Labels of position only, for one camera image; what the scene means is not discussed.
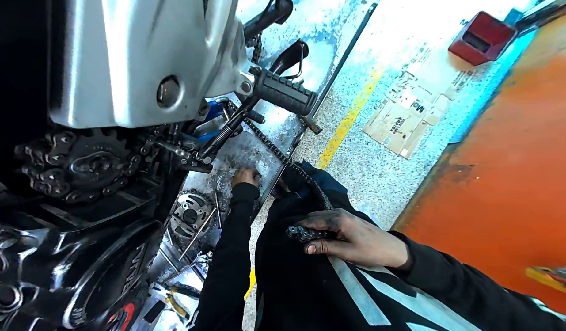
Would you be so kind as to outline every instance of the cardboard box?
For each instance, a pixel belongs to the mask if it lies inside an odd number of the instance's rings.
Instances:
[[[447,48],[422,43],[362,131],[391,151],[410,158],[429,126],[438,124],[475,74],[473,66],[450,54]]]
[[[416,127],[422,122],[422,117],[416,116],[416,112],[418,111],[414,107],[404,108],[391,99],[385,98],[362,131],[391,151],[401,155]],[[413,148],[410,147],[403,156],[409,158],[412,151]]]

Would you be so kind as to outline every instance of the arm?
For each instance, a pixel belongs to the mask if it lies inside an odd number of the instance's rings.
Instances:
[[[242,327],[244,294],[250,285],[250,222],[259,191],[255,184],[238,183],[236,178],[232,185],[230,211],[203,283],[197,315],[192,323],[194,330]]]
[[[482,330],[566,330],[566,319],[525,295],[509,291],[477,269],[402,233],[408,270],[392,270]]]
[[[477,269],[420,245],[396,231],[385,232],[337,208],[310,213],[301,225],[329,230],[339,240],[314,240],[308,254],[332,254],[360,266],[386,266],[482,330],[566,330],[566,316],[504,289]]]

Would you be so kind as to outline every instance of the black sleeve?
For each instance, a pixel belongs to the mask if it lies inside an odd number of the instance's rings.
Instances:
[[[407,245],[411,268],[391,268],[398,277],[447,305],[482,330],[566,330],[566,316],[532,297],[498,285],[477,269],[402,233],[390,233]]]
[[[242,329],[244,294],[250,286],[250,221],[258,188],[239,183],[203,283],[193,330]]]

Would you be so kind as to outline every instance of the human hand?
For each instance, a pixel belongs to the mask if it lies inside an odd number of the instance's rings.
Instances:
[[[238,183],[248,183],[258,188],[260,178],[261,175],[257,169],[240,167],[240,169],[236,170],[234,173],[234,177],[232,177],[232,188]]]
[[[299,225],[338,233],[338,240],[308,242],[303,248],[307,254],[331,254],[369,267],[401,267],[408,262],[408,246],[403,241],[344,209],[309,213]]]

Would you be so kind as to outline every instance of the silver engine casing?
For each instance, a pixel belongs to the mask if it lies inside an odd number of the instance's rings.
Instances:
[[[58,124],[136,128],[203,119],[203,97],[250,94],[241,89],[253,77],[237,0],[60,0],[51,7],[59,17],[51,21],[49,115]],[[156,91],[169,76],[179,90],[163,108]]]

